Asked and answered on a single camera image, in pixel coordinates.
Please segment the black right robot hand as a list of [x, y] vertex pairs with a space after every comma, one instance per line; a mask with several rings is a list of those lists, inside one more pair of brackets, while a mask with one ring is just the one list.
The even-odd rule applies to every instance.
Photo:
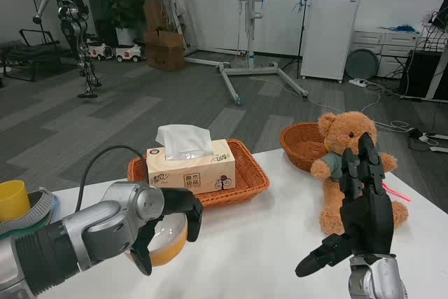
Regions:
[[348, 148], [342, 155], [340, 190], [344, 193], [339, 209], [344, 233], [322, 241], [296, 267], [298, 277], [306, 277], [323, 267], [334, 266], [349, 256], [391, 252], [393, 207], [382, 185], [385, 178], [380, 154], [368, 133], [358, 140], [358, 155]]

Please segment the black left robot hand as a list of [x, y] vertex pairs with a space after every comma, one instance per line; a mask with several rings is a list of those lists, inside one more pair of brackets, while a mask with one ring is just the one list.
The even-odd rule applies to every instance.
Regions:
[[162, 188], [164, 206], [160, 215], [149, 220], [139, 229], [136, 241], [130, 248], [134, 264], [146, 276], [152, 272], [152, 263], [148, 245], [155, 236], [155, 226], [166, 215], [185, 214], [187, 218], [187, 237], [189, 242], [195, 242], [199, 236], [202, 224], [203, 206], [194, 194], [185, 188]]

